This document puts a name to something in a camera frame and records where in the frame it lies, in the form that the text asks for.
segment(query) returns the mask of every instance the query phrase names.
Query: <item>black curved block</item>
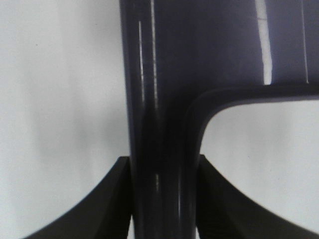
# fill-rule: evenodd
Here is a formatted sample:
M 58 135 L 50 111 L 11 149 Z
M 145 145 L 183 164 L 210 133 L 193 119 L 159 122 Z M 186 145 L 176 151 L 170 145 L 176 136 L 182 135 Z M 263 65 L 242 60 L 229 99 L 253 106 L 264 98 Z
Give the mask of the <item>black curved block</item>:
M 69 212 L 26 239 L 126 239 L 132 214 L 128 157 Z
M 196 224 L 201 239 L 318 239 L 269 212 L 232 186 L 201 155 Z

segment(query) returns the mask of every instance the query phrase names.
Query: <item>white wall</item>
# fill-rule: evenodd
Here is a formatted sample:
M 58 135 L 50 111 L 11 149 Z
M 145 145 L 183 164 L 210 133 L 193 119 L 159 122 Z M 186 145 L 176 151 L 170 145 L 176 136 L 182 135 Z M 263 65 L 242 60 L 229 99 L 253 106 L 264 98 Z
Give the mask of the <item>white wall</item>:
M 70 209 L 129 154 L 118 1 L 2 0 L 0 238 Z
M 319 102 L 232 107 L 208 124 L 201 153 L 270 211 L 319 233 Z

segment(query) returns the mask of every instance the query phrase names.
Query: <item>glossy plastic surface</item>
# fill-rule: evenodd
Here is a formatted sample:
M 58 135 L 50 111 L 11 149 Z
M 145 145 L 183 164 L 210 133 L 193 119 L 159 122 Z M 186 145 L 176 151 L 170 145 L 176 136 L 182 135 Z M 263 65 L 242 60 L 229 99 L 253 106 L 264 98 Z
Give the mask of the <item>glossy plastic surface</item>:
M 194 238 L 197 159 L 212 112 L 318 95 L 310 77 L 318 70 L 308 67 L 318 63 L 308 54 L 317 51 L 318 7 L 300 0 L 121 1 L 137 239 Z

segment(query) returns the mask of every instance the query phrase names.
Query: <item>dark purple plastic object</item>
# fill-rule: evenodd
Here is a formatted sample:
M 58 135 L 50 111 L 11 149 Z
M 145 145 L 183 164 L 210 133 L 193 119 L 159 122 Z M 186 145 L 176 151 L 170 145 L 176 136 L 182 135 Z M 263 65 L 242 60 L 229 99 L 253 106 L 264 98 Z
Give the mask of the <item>dark purple plastic object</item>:
M 121 0 L 121 16 L 130 159 L 28 238 L 124 239 L 133 214 L 136 239 L 318 239 L 199 150 L 222 109 L 319 98 L 319 1 Z

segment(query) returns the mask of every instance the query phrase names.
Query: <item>white background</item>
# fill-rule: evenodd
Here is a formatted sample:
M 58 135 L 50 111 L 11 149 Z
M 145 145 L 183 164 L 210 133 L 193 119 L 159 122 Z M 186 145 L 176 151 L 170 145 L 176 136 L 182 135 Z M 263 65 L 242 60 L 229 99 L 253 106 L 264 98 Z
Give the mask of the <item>white background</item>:
M 16 239 L 129 154 L 119 3 L 2 0 L 0 33 L 0 238 Z M 319 232 L 318 116 L 318 103 L 231 108 L 202 152 L 248 196 Z

